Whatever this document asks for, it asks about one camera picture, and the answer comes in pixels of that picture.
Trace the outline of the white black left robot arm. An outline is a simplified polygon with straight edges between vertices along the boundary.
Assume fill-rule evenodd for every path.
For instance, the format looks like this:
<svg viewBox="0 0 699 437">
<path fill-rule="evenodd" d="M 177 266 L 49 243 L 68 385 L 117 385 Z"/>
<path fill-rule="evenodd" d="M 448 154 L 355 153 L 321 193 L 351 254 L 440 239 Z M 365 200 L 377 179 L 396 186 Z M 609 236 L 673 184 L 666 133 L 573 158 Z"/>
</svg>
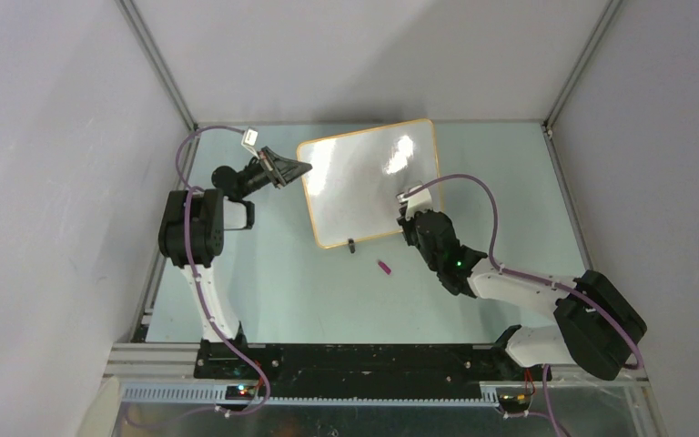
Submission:
<svg viewBox="0 0 699 437">
<path fill-rule="evenodd" d="M 162 256 L 180 269 L 192 289 L 202 327 L 202 340 L 239 340 L 242 322 L 216 269 L 230 232 L 253 229 L 255 204 L 248 196 L 267 187 L 284 188 L 307 175 L 313 166 L 284 158 L 264 147 L 240 170 L 221 166 L 211 188 L 172 190 L 157 234 Z"/>
</svg>

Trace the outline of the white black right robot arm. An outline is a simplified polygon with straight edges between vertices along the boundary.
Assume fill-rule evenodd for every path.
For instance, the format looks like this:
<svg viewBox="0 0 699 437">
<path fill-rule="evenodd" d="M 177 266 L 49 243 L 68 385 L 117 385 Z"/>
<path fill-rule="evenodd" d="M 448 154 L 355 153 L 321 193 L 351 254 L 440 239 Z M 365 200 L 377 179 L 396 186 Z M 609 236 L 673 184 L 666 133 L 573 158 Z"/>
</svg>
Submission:
<svg viewBox="0 0 699 437">
<path fill-rule="evenodd" d="M 605 381 L 629 364 L 632 346 L 648 331 L 643 318 L 602 273 L 579 278 L 520 278 L 495 268 L 487 254 L 460 243 L 442 212 L 402 212 L 397 220 L 406 243 L 423 257 L 441 286 L 454 296 L 498 300 L 551 320 L 538 328 L 507 329 L 492 366 L 506 381 L 530 367 L 577 365 Z"/>
</svg>

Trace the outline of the yellow framed whiteboard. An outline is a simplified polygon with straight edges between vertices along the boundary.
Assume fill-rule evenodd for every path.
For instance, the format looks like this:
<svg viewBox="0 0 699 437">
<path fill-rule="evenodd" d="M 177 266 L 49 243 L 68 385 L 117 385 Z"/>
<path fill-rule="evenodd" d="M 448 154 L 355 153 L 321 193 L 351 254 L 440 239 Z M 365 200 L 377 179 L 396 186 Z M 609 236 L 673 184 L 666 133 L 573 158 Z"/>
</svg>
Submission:
<svg viewBox="0 0 699 437">
<path fill-rule="evenodd" d="M 321 249 L 401 232 L 400 196 L 441 175 L 427 118 L 311 139 L 296 154 L 312 166 L 302 184 Z"/>
</svg>

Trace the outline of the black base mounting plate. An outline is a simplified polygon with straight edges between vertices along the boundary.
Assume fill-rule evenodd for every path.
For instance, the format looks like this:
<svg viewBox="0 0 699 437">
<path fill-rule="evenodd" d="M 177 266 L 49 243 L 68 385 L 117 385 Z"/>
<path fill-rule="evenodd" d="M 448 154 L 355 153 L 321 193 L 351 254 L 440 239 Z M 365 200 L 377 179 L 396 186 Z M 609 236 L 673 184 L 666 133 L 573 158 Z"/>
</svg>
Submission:
<svg viewBox="0 0 699 437">
<path fill-rule="evenodd" d="M 278 398 L 461 401 L 479 399 L 485 382 L 541 381 L 542 368 L 525 370 L 497 345 L 261 343 L 232 351 L 201 341 L 193 375 L 268 382 Z"/>
</svg>

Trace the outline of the magenta marker cap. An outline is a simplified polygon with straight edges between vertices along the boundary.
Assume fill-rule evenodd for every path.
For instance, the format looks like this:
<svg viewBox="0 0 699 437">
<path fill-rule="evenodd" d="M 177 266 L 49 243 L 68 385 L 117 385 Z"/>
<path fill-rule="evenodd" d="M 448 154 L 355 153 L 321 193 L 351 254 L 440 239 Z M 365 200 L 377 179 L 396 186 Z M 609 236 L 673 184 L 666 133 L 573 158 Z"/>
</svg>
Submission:
<svg viewBox="0 0 699 437">
<path fill-rule="evenodd" d="M 391 268 L 385 262 L 378 260 L 377 264 L 386 275 L 391 274 Z"/>
</svg>

